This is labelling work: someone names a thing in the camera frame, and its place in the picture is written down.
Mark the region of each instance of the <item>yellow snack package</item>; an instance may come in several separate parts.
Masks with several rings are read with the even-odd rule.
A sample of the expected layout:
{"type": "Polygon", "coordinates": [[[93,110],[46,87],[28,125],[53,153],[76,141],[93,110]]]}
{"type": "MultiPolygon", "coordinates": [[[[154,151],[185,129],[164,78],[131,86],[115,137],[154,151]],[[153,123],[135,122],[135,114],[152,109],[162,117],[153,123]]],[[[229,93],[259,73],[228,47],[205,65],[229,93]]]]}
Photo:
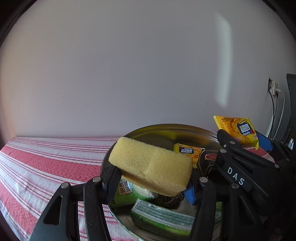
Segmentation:
{"type": "Polygon", "coordinates": [[[202,151],[203,148],[200,147],[187,146],[180,143],[174,145],[174,152],[182,153],[192,158],[192,167],[195,169],[197,168],[196,163],[202,151]]]}
{"type": "Polygon", "coordinates": [[[214,115],[214,120],[219,129],[225,130],[242,147],[259,147],[256,131],[248,118],[235,118],[214,115]]]}

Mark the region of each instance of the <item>striped tablecloth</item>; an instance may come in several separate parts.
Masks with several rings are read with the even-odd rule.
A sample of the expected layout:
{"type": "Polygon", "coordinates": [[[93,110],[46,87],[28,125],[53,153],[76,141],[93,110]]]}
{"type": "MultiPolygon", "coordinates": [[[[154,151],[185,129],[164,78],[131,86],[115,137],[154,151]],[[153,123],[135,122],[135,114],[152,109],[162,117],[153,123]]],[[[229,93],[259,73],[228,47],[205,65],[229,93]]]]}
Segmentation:
{"type": "MultiPolygon", "coordinates": [[[[16,236],[29,240],[38,218],[63,182],[87,182],[100,174],[102,160],[117,138],[12,138],[0,151],[0,211],[16,236]]],[[[86,241],[83,202],[79,232],[86,241]]],[[[104,213],[112,240],[135,240],[104,213]]]]}

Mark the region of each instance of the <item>sponge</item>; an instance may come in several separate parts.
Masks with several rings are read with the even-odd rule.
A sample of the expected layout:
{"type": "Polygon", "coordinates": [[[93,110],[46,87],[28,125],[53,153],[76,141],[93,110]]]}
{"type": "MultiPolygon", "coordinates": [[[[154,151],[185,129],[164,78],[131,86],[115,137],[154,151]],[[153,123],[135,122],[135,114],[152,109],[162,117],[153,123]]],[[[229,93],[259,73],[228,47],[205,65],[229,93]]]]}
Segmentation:
{"type": "Polygon", "coordinates": [[[165,196],[185,190],[192,169],[192,159],[186,155],[127,137],[119,138],[109,162],[121,169],[126,180],[165,196]]]}

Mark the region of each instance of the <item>metal tray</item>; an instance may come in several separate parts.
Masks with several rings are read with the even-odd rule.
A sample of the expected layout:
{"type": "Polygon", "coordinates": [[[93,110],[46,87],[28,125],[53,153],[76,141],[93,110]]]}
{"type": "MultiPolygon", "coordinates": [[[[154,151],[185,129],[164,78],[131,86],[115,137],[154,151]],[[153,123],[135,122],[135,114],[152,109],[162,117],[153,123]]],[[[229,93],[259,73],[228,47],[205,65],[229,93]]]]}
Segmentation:
{"type": "MultiPolygon", "coordinates": [[[[160,124],[147,126],[132,131],[125,136],[168,150],[173,150],[176,143],[202,147],[208,150],[219,150],[221,148],[219,142],[217,141],[216,133],[199,127],[181,124],[160,124]]],[[[112,148],[113,147],[109,149],[104,157],[102,169],[110,165],[108,159],[112,148]]],[[[118,221],[120,225],[136,239],[146,241],[171,240],[134,225],[130,216],[130,210],[133,205],[116,208],[111,208],[110,206],[108,207],[116,221],[118,221]]],[[[179,213],[184,213],[193,217],[196,213],[196,208],[190,205],[187,200],[183,200],[178,209],[175,210],[179,213]]]]}

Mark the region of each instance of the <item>wall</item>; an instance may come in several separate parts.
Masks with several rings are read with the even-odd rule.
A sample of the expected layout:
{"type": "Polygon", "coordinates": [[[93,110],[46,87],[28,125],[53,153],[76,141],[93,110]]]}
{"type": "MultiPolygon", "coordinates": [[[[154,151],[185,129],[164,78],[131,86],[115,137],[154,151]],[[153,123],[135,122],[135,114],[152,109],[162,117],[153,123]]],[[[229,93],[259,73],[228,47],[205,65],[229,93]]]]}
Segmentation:
{"type": "Polygon", "coordinates": [[[0,49],[2,121],[10,136],[104,137],[158,123],[216,131],[223,115],[265,134],[271,77],[286,96],[280,138],[286,73],[295,41],[261,0],[38,0],[0,49]]]}

